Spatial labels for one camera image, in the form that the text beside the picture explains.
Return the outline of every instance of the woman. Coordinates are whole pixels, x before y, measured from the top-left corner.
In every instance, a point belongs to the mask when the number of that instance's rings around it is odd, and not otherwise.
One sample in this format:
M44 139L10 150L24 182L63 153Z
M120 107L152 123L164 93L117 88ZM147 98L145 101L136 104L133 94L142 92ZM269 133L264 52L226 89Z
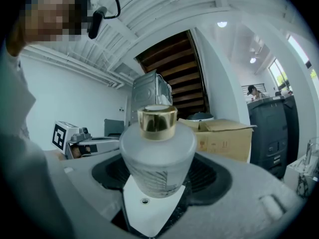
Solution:
M259 90L257 90L254 85L250 85L248 87L247 95L250 95L250 94L253 95L255 97L255 99L260 99L260 98L266 97L263 93L261 93Z

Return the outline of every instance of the frosted glass bottle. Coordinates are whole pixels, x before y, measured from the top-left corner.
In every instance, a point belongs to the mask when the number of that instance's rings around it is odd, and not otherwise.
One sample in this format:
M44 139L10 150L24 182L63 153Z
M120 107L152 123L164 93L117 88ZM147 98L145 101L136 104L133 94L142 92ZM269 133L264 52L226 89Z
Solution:
M196 150L196 136L177 122L173 106L138 110L139 122L120 138L122 157L139 189L154 198L174 194L183 184Z

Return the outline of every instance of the white ceiling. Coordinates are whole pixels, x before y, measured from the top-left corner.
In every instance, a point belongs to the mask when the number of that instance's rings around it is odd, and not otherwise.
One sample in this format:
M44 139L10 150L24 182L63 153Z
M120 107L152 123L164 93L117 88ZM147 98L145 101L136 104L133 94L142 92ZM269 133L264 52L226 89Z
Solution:
M119 18L102 21L95 40L84 34L80 40L68 39L44 43L54 52L80 61L81 68L99 70L104 79L112 77L107 84L117 87L132 85L141 74L140 65L125 55L156 31L191 15L206 11L245 10L251 13L285 18L287 0L225 0L227 7L220 8L220 0L120 0L122 12ZM106 6L115 11L111 0L91 0L95 7ZM214 36L231 61L245 61L249 57L249 45L254 34L240 22L228 22L225 28L213 27ZM255 63L256 70L263 57Z

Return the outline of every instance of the person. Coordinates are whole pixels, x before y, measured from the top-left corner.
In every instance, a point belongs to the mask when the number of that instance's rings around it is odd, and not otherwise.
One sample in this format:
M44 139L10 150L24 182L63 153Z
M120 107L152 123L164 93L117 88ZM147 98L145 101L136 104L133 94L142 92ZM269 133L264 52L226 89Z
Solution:
M90 0L27 0L0 52L0 102L8 116L0 132L29 139L25 118L35 102L28 91L19 54L32 43L58 41L62 35L81 34Z
M257 90L254 85L250 85L248 87L247 95L253 95L255 97L255 99L260 99L260 98L265 98L266 97L266 95L264 95L259 90Z

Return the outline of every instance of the cardboard box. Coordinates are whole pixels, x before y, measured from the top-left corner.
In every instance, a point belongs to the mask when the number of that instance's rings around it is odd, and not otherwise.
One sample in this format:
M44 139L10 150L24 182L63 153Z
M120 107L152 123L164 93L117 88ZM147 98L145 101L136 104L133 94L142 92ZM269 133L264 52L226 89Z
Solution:
M220 154L247 162L254 125L244 125L227 119L208 121L179 119L178 121L195 132L197 151Z

